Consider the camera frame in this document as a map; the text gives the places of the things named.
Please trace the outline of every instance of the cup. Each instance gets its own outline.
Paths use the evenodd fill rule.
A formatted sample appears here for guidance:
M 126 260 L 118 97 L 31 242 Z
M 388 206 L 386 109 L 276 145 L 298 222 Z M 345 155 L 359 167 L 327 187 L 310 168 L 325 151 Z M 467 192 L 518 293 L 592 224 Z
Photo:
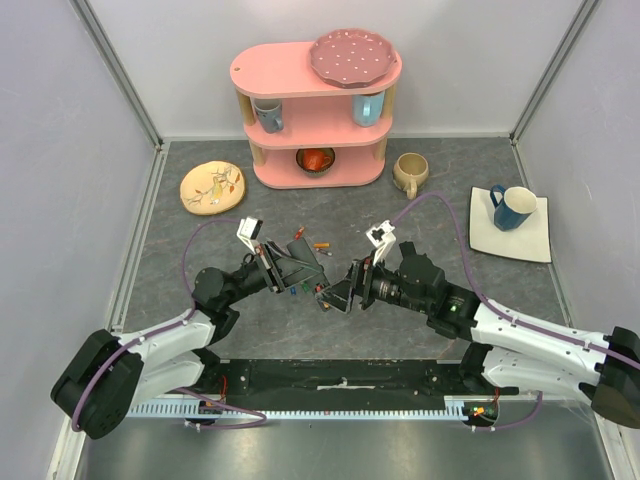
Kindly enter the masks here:
M 354 95 L 351 101 L 353 121 L 361 127 L 376 124 L 382 113 L 384 90 L 370 95 Z
M 393 166 L 393 183 L 403 192 L 407 192 L 409 200 L 416 198 L 418 189 L 424 185 L 428 176 L 427 159 L 417 153 L 400 155 Z
M 496 199 L 496 193 L 501 195 L 500 201 Z M 493 212 L 493 223 L 503 232 L 518 228 L 538 208 L 538 197 L 524 187 L 505 190 L 502 185 L 494 185 L 489 196 L 496 209 Z
M 282 100 L 277 98 L 256 98 L 253 101 L 258 121 L 267 133 L 277 133 L 284 128 L 282 122 Z

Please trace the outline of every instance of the blue mug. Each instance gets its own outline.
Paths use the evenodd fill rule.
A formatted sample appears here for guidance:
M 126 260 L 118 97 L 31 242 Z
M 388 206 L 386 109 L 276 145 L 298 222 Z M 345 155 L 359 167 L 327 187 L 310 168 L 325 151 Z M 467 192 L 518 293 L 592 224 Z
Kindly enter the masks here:
M 354 95 L 352 100 L 353 121 L 361 127 L 376 124 L 382 113 L 384 90 L 373 95 Z
M 501 195 L 500 201 L 496 199 L 496 193 Z M 505 190 L 502 185 L 494 185 L 489 196 L 496 209 L 493 213 L 493 223 L 503 232 L 518 228 L 538 208 L 538 197 L 524 187 Z
M 284 128 L 282 121 L 282 100 L 276 98 L 256 98 L 253 101 L 256 116 L 264 131 L 277 133 Z

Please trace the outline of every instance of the cup handle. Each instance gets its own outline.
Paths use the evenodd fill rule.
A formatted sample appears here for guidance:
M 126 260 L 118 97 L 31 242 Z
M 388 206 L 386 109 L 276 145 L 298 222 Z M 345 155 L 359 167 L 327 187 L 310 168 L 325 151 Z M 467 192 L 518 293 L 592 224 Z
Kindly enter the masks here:
M 505 189 L 502 185 L 494 185 L 493 187 L 491 187 L 491 190 L 489 190 L 489 196 L 491 197 L 491 201 L 493 202 L 493 208 L 498 208 L 498 205 L 500 205 L 500 202 L 496 200 L 496 192 L 498 192 L 500 196 L 504 198 Z
M 362 107 L 362 116 L 366 118 L 369 115 L 371 115 L 371 98 L 364 97 L 364 105 Z
M 414 198 L 416 198 L 417 194 L 418 194 L 418 184 L 412 178 L 411 180 L 409 180 L 409 190 L 407 190 L 407 198 L 409 200 L 413 200 Z

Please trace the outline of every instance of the shelf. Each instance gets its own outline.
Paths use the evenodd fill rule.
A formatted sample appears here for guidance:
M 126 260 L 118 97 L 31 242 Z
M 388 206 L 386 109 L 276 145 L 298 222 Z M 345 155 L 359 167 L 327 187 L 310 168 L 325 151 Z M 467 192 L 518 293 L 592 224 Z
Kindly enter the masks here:
M 295 150 L 267 150 L 266 163 L 254 164 L 258 179 L 271 188 L 319 188 L 366 185 L 380 176 L 384 161 L 376 160 L 373 147 L 336 148 L 336 161 L 323 177 L 313 178 L 296 163 Z
M 391 130 L 392 119 L 380 118 L 371 127 L 353 122 L 351 97 L 285 98 L 282 101 L 284 130 L 267 133 L 260 122 L 245 125 L 253 143 L 267 149 L 352 147 L 371 145 Z
M 391 71 L 365 88 L 339 88 L 324 83 L 309 65 L 313 42 L 267 43 L 251 47 L 231 63 L 231 80 L 236 88 L 254 98 L 322 97 L 359 95 L 386 90 L 398 81 L 402 59 Z

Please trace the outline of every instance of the polka dot plate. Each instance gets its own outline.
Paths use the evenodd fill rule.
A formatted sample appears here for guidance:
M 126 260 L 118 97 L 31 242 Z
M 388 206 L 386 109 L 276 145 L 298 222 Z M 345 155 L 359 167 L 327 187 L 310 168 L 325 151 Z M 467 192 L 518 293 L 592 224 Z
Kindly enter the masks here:
M 384 77 L 396 61 L 391 43 L 360 28 L 334 30 L 310 50 L 311 67 L 322 80 L 341 88 L 364 88 Z

